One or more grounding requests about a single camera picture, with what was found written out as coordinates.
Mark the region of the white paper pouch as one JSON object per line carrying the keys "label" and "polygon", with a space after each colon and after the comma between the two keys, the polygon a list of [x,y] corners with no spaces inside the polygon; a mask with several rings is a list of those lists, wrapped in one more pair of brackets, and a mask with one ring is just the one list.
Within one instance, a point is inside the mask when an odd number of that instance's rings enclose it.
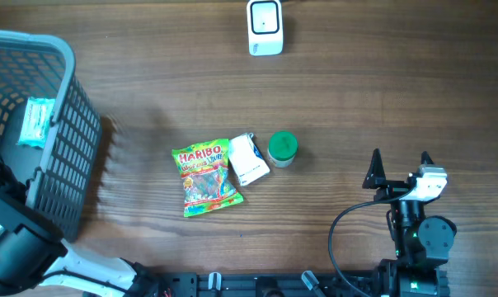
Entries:
{"label": "white paper pouch", "polygon": [[244,133],[229,140],[228,159],[241,186],[247,186],[270,173],[253,137],[253,133]]}

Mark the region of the green lid jar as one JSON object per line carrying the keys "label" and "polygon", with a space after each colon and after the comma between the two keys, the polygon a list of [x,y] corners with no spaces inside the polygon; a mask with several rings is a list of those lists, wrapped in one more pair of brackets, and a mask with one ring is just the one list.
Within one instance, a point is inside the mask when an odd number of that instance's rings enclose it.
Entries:
{"label": "green lid jar", "polygon": [[275,132],[270,137],[267,151],[270,161],[276,167],[287,167],[298,152],[298,140],[287,130]]}

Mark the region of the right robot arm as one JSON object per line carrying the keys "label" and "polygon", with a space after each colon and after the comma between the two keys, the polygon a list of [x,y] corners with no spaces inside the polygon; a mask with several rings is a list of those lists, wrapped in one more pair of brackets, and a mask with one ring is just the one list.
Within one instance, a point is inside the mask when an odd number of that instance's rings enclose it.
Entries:
{"label": "right robot arm", "polygon": [[427,216],[425,206],[438,200],[448,174],[427,152],[405,181],[388,180],[379,149],[373,151],[362,187],[373,189],[376,202],[387,202],[388,230],[396,249],[394,260],[383,259],[373,273],[373,296],[449,297],[447,273],[456,225],[443,216]]}

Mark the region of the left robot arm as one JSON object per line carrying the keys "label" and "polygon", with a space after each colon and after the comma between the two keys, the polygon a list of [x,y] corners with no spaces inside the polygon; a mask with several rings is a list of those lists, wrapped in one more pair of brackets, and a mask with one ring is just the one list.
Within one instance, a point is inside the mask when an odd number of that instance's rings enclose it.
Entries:
{"label": "left robot arm", "polygon": [[141,264],[74,247],[25,204],[26,185],[0,156],[0,296],[58,285],[85,296],[159,296],[162,281]]}

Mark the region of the Haribo gummy candy bag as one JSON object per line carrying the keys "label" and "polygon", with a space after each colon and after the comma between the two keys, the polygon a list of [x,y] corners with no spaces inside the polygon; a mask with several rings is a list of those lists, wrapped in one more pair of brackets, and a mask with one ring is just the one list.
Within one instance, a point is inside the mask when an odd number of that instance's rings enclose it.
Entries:
{"label": "Haribo gummy candy bag", "polygon": [[171,151],[185,193],[186,218],[244,201],[228,180],[228,150],[228,139],[214,139]]}

